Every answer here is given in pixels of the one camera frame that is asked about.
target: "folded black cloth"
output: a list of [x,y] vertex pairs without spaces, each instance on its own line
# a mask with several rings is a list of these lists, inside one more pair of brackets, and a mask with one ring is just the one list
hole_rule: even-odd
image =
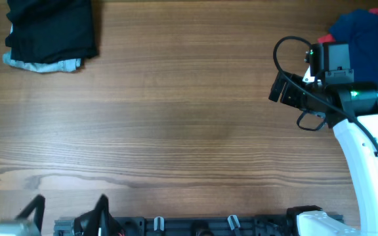
[[91,0],[8,0],[11,59],[54,63],[96,56]]

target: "stack of folded clothes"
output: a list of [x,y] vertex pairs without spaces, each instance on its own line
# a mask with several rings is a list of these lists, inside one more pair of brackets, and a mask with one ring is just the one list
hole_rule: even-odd
[[4,63],[39,73],[75,71],[96,56],[91,0],[8,0]]

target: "red fabric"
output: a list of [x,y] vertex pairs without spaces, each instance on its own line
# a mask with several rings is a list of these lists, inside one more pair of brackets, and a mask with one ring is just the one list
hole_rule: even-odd
[[[369,9],[368,10],[370,13],[378,15],[378,8],[376,9]],[[332,36],[332,34],[327,34],[323,37],[318,38],[319,43],[331,43],[331,42],[336,42],[336,39]]]

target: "wooden table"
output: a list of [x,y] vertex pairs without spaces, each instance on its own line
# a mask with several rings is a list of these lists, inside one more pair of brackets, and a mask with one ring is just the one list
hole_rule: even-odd
[[[114,216],[318,205],[359,226],[332,130],[300,130],[300,111],[268,100],[278,39],[316,42],[340,14],[378,6],[339,4],[94,2],[100,56],[77,73],[46,75],[2,63],[10,22],[0,4],[0,218],[41,193],[50,235],[55,219],[105,193]],[[283,68],[304,73],[306,50],[282,46]]]

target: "navy blue cloth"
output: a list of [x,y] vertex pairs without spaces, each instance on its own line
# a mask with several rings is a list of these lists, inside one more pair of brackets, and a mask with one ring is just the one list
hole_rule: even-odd
[[378,84],[378,15],[356,10],[342,15],[329,32],[336,41],[348,42],[354,80]]

